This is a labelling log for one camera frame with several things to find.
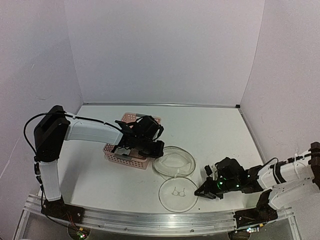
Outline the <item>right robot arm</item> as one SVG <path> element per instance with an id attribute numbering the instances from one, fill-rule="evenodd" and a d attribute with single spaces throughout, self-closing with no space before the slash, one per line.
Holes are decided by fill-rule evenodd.
<path id="1" fill-rule="evenodd" d="M 320 144 L 311 143 L 309 150 L 280 161 L 274 157 L 264 165 L 244 169 L 236 159 L 226 157 L 215 163 L 217 178 L 205 166 L 207 178 L 194 192 L 207 199 L 222 199 L 229 192 L 260 193 L 266 202 L 252 209 L 252 218 L 262 222 L 272 209 L 278 210 L 299 197 L 320 192 Z"/>

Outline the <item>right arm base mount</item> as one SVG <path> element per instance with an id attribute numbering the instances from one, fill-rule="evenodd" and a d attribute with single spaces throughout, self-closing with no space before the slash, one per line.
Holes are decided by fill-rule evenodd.
<path id="1" fill-rule="evenodd" d="M 254 208 L 237 210 L 234 213 L 236 220 L 236 228 L 241 229 L 251 225 L 257 226 L 259 224 L 268 223 L 278 218 L 277 210 L 269 205 L 269 196 L 271 190 L 264 191 Z"/>

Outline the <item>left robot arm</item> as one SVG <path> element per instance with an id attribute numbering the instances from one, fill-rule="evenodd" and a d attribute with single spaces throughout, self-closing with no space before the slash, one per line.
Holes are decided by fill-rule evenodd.
<path id="1" fill-rule="evenodd" d="M 151 115 L 136 120 L 114 123 L 65 111 L 61 105 L 30 117 L 23 126 L 23 137 L 34 154 L 34 172 L 48 211 L 57 219 L 67 214 L 63 200 L 59 162 L 67 147 L 79 144 L 88 150 L 90 145 L 112 146 L 117 151 L 136 151 L 145 158 L 159 158 L 164 154 L 162 124 Z"/>

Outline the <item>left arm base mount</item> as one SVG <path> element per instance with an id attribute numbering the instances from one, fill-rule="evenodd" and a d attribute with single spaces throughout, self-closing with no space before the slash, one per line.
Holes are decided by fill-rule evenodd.
<path id="1" fill-rule="evenodd" d="M 58 200 L 49 201 L 46 199 L 45 193 L 42 192 L 41 213 L 49 218 L 68 221 L 71 224 L 81 224 L 85 209 L 80 206 L 66 204 L 62 196 Z"/>

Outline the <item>white mesh laundry bag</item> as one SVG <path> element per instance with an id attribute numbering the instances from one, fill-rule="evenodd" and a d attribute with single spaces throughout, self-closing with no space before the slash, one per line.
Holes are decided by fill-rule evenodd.
<path id="1" fill-rule="evenodd" d="M 153 161 L 152 167 L 164 182 L 158 190 L 161 205 L 172 213 L 185 213 L 197 203 L 198 189 L 190 176 L 196 169 L 194 157 L 177 146 L 166 146 L 163 156 Z"/>

